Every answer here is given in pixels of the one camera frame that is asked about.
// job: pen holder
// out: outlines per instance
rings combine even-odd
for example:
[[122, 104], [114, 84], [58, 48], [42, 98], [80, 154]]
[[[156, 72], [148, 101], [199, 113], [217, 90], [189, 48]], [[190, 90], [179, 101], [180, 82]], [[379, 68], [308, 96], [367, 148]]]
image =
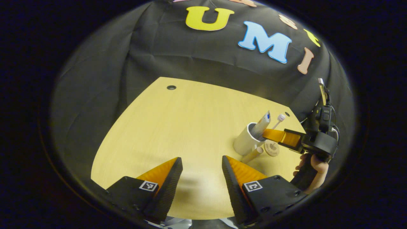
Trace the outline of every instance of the pen holder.
[[260, 137], [259, 139], [254, 138], [250, 134], [250, 130], [256, 125], [256, 123], [249, 123], [245, 129], [240, 133], [240, 135], [234, 140], [233, 148], [236, 153], [246, 156], [251, 153], [257, 147], [260, 147], [266, 141], [265, 138]]

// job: letter m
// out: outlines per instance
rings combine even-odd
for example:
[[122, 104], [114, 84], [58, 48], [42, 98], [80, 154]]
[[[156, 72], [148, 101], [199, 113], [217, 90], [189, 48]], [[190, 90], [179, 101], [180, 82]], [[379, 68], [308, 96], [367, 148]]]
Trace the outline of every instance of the letter m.
[[248, 21], [245, 21], [244, 24], [247, 25], [247, 31], [244, 40], [238, 43], [239, 46], [254, 50], [256, 49], [254, 39], [256, 39], [258, 49], [261, 53], [273, 46], [273, 49], [267, 53], [269, 57], [283, 64], [287, 63], [285, 56], [287, 54], [288, 44], [292, 41], [289, 37], [281, 33], [275, 33], [271, 37], [268, 37], [263, 26]]

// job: table surface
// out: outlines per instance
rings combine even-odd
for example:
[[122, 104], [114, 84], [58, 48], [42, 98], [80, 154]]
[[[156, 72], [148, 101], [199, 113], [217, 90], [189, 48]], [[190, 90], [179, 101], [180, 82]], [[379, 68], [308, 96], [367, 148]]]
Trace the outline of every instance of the table surface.
[[[176, 89], [168, 90], [167, 86]], [[91, 178], [107, 189], [123, 176], [136, 178], [175, 157], [183, 172], [168, 216], [196, 220], [232, 217], [222, 156], [237, 160], [233, 140], [250, 122], [270, 110], [271, 123], [289, 113], [276, 130], [305, 133], [292, 111], [248, 93], [184, 79], [160, 77], [122, 113], [95, 156]], [[266, 176], [290, 181], [300, 154], [280, 146], [271, 157], [263, 153], [248, 165]]]

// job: letter u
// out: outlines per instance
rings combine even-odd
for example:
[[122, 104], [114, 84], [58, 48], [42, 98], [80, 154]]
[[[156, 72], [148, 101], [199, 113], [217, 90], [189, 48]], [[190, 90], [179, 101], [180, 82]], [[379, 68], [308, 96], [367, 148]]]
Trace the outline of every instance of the letter u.
[[202, 17], [205, 11], [209, 10], [209, 7], [188, 7], [186, 10], [188, 11], [185, 20], [186, 25], [193, 29], [206, 31], [223, 29], [228, 23], [229, 16], [234, 14], [234, 11], [229, 9], [216, 8], [215, 11], [218, 12], [218, 18], [214, 23], [209, 24], [202, 22]]

